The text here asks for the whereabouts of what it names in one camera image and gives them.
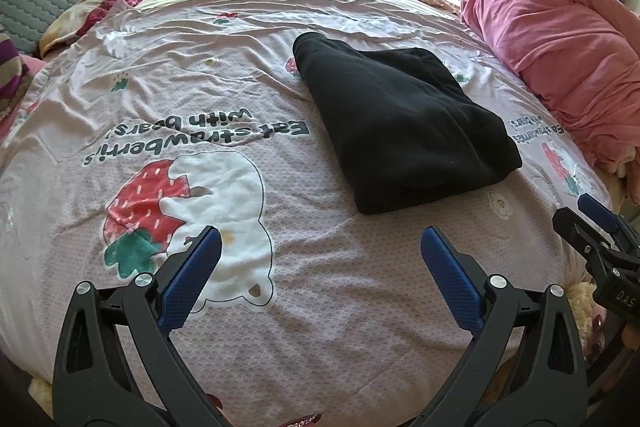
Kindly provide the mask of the person's right hand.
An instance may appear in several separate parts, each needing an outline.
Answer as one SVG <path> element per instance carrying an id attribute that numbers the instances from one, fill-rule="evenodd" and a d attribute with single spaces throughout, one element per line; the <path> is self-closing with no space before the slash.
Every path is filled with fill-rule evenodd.
<path id="1" fill-rule="evenodd" d="M 597 358 L 606 346 L 604 326 L 606 312 L 595 309 L 590 325 L 587 327 L 586 340 L 582 343 L 582 354 L 586 359 Z"/>

